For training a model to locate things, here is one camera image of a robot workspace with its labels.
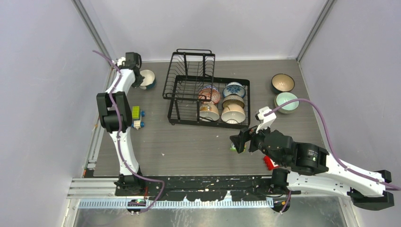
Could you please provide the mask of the dark teal bowl white foot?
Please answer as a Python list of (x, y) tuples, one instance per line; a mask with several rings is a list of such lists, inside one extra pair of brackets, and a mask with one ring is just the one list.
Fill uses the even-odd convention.
[(140, 72), (141, 76), (144, 77), (143, 82), (139, 86), (143, 90), (152, 89), (156, 85), (156, 76), (151, 70), (142, 70)]

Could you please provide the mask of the blue white patterned bowl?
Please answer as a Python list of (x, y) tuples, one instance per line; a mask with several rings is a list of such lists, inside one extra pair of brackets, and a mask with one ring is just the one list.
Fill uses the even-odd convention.
[(224, 87), (222, 94), (224, 98), (229, 95), (237, 95), (241, 98), (244, 98), (246, 91), (245, 87), (241, 83), (230, 82)]

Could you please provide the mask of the black wire dish rack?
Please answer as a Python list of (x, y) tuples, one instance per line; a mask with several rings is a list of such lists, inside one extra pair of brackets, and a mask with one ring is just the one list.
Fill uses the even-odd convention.
[[(167, 114), (172, 124), (241, 129), (250, 125), (250, 81), (214, 76), (215, 54), (204, 49), (176, 49), (171, 56), (162, 96), (170, 101)], [(221, 119), (201, 116), (201, 106), (212, 103), (223, 111), (224, 89), (237, 82), (244, 88), (245, 119), (229, 124)]]

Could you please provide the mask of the teal bowl tan interior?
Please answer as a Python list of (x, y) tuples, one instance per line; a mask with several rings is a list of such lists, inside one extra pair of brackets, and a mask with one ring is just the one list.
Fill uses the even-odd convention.
[(290, 92), (295, 88), (294, 79), (287, 74), (276, 74), (271, 79), (271, 89), (276, 94)]

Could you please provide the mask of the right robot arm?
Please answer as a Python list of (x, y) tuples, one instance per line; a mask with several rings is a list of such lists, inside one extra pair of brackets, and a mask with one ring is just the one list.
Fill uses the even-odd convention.
[(230, 136), (236, 151), (242, 153), (246, 142), (249, 152), (257, 150), (273, 162), (270, 189), (276, 194), (294, 191), (331, 194), (350, 200), (364, 210), (393, 207), (394, 195), (385, 184), (391, 182), (386, 170), (367, 171), (349, 163), (340, 164), (333, 154), (311, 143), (295, 142), (278, 130), (256, 131), (243, 128)]

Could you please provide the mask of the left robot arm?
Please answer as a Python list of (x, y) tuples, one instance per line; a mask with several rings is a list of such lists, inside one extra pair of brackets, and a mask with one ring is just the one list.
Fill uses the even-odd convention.
[(145, 180), (133, 152), (133, 118), (127, 94), (130, 88), (138, 87), (143, 82), (144, 78), (139, 71), (142, 65), (141, 55), (127, 52), (116, 61), (104, 54), (101, 56), (115, 69), (113, 82), (104, 92), (96, 95), (96, 103), (100, 124), (112, 138), (119, 161), (116, 195), (139, 196), (145, 190)]

